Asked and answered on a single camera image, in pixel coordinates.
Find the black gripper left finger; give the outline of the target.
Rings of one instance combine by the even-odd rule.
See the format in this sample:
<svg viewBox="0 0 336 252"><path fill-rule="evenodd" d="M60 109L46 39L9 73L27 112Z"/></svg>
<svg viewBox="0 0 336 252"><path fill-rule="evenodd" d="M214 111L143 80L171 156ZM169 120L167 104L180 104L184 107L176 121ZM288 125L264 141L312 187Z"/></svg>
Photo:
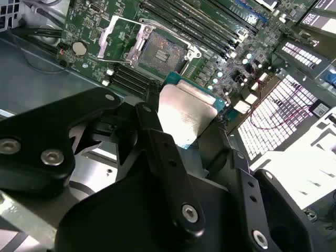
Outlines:
<svg viewBox="0 0 336 252"><path fill-rule="evenodd" d="M147 154L179 154L149 104L132 106L105 88L94 88L1 122L1 188L58 195L75 169L75 155L102 142L120 147L126 176Z"/></svg>

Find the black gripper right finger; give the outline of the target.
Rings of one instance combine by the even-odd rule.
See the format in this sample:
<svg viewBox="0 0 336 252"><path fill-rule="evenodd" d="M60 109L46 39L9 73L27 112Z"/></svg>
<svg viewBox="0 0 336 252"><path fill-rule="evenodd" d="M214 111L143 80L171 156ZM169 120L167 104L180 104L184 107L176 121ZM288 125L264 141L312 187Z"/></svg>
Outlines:
<svg viewBox="0 0 336 252"><path fill-rule="evenodd" d="M207 178L228 189L248 251L325 251L326 241L279 180L253 172L218 122L203 132Z"/></svg>

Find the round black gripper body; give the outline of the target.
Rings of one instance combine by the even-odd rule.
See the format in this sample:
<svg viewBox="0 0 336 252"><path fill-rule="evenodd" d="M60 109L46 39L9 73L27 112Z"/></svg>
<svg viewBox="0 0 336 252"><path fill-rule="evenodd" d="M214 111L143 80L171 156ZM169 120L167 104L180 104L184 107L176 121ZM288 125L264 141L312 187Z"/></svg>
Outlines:
<svg viewBox="0 0 336 252"><path fill-rule="evenodd" d="M263 251L232 189L187 174L180 156L158 151L140 168L75 205L56 251Z"/></svg>

